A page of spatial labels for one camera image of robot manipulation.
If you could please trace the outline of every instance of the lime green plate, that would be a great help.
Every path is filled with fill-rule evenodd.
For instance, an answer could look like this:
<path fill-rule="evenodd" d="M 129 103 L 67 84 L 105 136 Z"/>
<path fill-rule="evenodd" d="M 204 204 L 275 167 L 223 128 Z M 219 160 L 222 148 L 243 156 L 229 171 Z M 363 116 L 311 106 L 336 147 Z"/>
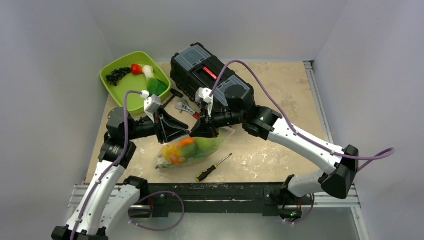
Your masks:
<path fill-rule="evenodd" d="M 147 80 L 144 74 L 134 75 L 129 73 L 118 82 L 117 86 L 106 81 L 106 75 L 111 74 L 113 70 L 126 67 L 131 68 L 132 64 L 138 64 L 140 66 L 150 65 L 153 67 L 154 76 L 168 85 L 166 91 L 159 96 L 162 101 L 165 100 L 171 89 L 170 79 L 149 55 L 142 51 L 136 51 L 119 58 L 101 70 L 100 79 L 115 102 L 122 107 L 124 106 L 124 96 L 126 92 L 129 90 L 140 92 L 147 90 Z M 130 94 L 127 100 L 127 108 L 131 114 L 144 113 L 144 99 L 138 94 Z"/>

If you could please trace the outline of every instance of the toolbox lid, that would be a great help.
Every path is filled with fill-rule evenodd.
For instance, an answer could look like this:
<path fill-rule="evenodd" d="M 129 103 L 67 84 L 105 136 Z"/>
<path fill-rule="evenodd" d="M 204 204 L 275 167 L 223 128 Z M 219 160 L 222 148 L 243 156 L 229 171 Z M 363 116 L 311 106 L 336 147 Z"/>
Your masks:
<path fill-rule="evenodd" d="M 189 71 L 194 66 L 201 64 L 205 59 L 210 57 L 211 55 L 202 47 L 194 45 L 180 52 L 179 55 L 175 57 L 175 60 L 186 71 Z"/>

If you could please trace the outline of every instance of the white wall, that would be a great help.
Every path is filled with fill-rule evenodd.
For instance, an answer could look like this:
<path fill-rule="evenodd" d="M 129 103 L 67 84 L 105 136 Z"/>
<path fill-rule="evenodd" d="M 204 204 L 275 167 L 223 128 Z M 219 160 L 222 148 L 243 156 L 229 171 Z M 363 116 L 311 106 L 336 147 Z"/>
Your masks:
<path fill-rule="evenodd" d="M 87 0 L 115 58 L 160 61 L 195 42 L 227 60 L 313 60 L 347 1 Z"/>
<path fill-rule="evenodd" d="M 0 239 L 49 239 L 65 223 L 111 60 L 83 0 L 0 0 Z"/>
<path fill-rule="evenodd" d="M 314 64 L 335 141 L 397 149 L 356 177 L 372 240 L 424 235 L 423 13 L 422 0 L 350 0 Z"/>

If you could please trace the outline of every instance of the plastic bag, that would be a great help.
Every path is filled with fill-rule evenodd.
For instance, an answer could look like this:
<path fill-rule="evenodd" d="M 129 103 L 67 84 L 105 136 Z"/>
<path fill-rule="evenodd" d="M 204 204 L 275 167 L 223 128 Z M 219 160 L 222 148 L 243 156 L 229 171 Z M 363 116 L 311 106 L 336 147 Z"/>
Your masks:
<path fill-rule="evenodd" d="M 219 129 L 216 138 L 182 136 L 163 146 L 156 156 L 156 169 L 183 167 L 198 163 L 214 154 L 235 132 L 230 127 Z"/>

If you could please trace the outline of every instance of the wrench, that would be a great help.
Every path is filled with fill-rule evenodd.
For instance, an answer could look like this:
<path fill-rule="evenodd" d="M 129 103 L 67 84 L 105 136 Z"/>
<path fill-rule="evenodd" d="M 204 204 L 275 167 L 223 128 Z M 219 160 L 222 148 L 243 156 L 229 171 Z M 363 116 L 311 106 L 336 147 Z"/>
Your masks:
<path fill-rule="evenodd" d="M 179 110 L 179 113 L 184 111 L 191 114 L 195 119 L 199 119 L 199 113 L 190 107 L 189 102 L 186 99 L 180 98 L 178 99 L 178 102 L 181 102 L 181 104 L 175 105 L 175 108 Z"/>

